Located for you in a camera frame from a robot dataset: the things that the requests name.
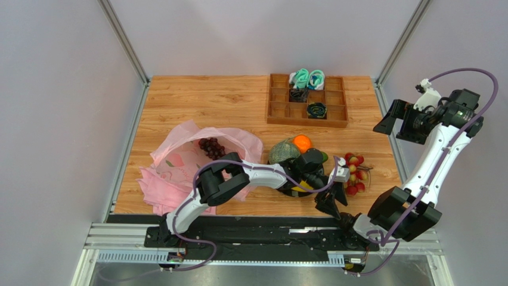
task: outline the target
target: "orange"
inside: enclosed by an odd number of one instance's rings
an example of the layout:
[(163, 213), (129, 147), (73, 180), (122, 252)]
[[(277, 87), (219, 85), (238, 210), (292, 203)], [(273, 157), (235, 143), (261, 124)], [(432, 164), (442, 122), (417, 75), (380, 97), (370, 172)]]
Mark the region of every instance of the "orange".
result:
[(305, 135), (298, 135), (293, 138), (293, 143), (298, 147), (300, 153), (305, 153), (307, 150), (312, 148), (311, 140)]

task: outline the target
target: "wooden tray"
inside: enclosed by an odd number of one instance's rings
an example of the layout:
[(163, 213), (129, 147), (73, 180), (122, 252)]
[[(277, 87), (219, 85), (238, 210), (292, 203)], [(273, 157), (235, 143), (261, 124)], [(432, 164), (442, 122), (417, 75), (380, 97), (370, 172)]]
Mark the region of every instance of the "wooden tray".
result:
[[(290, 102), (289, 74), (271, 74), (268, 94), (267, 123), (302, 126), (345, 128), (348, 125), (348, 109), (342, 77), (327, 76), (324, 90), (309, 91), (307, 102)], [(322, 102), (327, 113), (324, 119), (309, 118), (307, 105)]]

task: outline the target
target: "wood grain surface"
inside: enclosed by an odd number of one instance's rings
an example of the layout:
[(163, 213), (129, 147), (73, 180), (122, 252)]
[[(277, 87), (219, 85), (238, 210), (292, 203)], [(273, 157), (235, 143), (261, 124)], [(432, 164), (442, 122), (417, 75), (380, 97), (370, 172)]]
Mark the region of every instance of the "wood grain surface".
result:
[[(303, 133), (315, 148), (328, 155), (362, 154), (363, 165), (373, 167), (367, 191), (350, 197), (349, 206), (339, 210), (367, 213), (382, 192), (400, 184), (388, 137), (374, 133), (381, 113), (371, 79), (365, 76), (344, 78), (348, 105), (347, 128), (321, 128), (266, 123), (268, 76), (155, 76), (150, 86), (141, 121), (118, 195), (115, 213), (152, 213), (143, 202), (143, 192), (136, 182), (140, 166), (152, 164), (154, 151), (176, 125), (193, 119), (204, 128), (234, 127), (247, 130), (263, 141), (266, 162), (270, 148), (288, 137)], [(325, 172), (333, 168), (325, 163)], [(218, 215), (326, 216), (316, 210), (314, 196), (293, 198), (276, 190), (258, 187), (246, 201), (231, 200), (217, 208)]]

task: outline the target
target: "pink plastic bag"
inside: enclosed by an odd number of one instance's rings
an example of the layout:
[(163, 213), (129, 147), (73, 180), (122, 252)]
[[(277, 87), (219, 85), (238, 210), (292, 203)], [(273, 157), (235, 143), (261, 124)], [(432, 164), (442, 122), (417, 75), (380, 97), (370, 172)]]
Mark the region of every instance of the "pink plastic bag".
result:
[[(142, 179), (138, 179), (145, 197), (144, 201), (153, 206), (153, 213), (163, 215), (178, 207), (192, 190), (194, 174), (200, 166), (212, 161), (199, 148), (201, 138), (217, 138), (226, 153), (237, 152), (243, 160), (259, 163), (263, 143), (255, 135), (238, 128), (199, 129), (193, 120), (174, 127), (161, 146), (150, 155), (153, 164), (140, 167)], [(249, 191), (246, 187), (234, 198), (244, 201)], [(205, 214), (214, 215), (215, 207)]]

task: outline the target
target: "wall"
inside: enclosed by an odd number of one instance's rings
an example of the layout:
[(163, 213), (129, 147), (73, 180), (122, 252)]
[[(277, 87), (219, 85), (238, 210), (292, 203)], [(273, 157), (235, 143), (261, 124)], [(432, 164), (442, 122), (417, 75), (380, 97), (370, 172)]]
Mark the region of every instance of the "wall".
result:
[[(436, 207), (443, 212), (437, 230), (456, 285), (506, 285), (508, 279), (502, 250), (508, 235), (503, 211), (508, 204), (507, 13), (506, 1), (434, 0), (384, 87), (388, 103), (415, 102), (414, 86), (446, 70), (479, 67), (499, 80), (484, 127), (456, 160)], [(471, 72), (443, 77), (433, 86), (442, 96), (462, 88), (480, 93), (480, 107), (492, 93), (489, 78)], [(402, 150), (412, 170), (422, 147), (402, 143)]]
[(97, 1), (2, 1), (0, 39), (0, 285), (69, 285), (142, 85)]
[(418, 0), (112, 0), (146, 72), (377, 76)]

